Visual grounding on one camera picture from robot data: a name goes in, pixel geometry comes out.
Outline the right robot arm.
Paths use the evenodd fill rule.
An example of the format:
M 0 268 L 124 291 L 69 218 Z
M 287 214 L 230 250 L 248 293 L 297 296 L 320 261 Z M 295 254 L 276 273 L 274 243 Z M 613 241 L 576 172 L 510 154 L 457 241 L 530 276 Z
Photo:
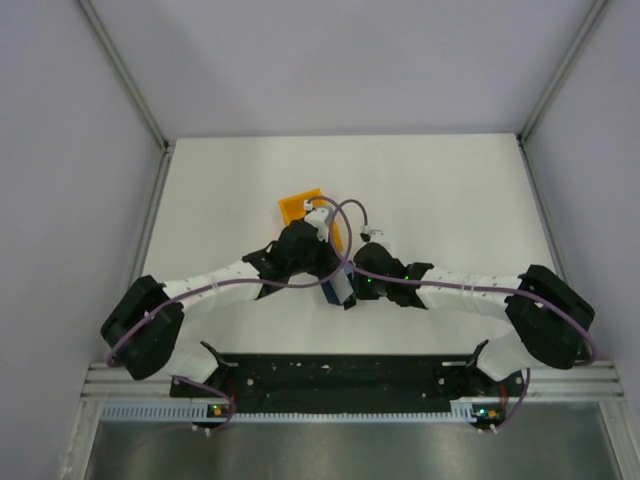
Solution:
M 385 298 L 400 307 L 456 310 L 503 321 L 511 330 L 482 341 L 468 359 L 466 380 L 487 396 L 515 372 L 546 365 L 568 370 L 588 343 L 593 307 L 542 265 L 512 277 L 462 274 L 430 263 L 403 264 L 379 243 L 354 256 L 354 290 L 361 300 Z

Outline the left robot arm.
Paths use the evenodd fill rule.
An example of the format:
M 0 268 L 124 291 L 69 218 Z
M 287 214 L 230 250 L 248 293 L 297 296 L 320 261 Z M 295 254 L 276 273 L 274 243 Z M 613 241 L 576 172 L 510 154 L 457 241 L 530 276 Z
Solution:
M 216 396 L 226 387 L 225 370 L 191 347 L 182 331 L 223 307 L 322 285 L 340 268 L 334 228 L 320 220 L 295 220 L 266 247 L 219 270 L 166 282 L 142 276 L 100 329 L 109 346 L 106 363 L 125 368 L 135 380 L 157 373 L 186 376 L 203 395 Z

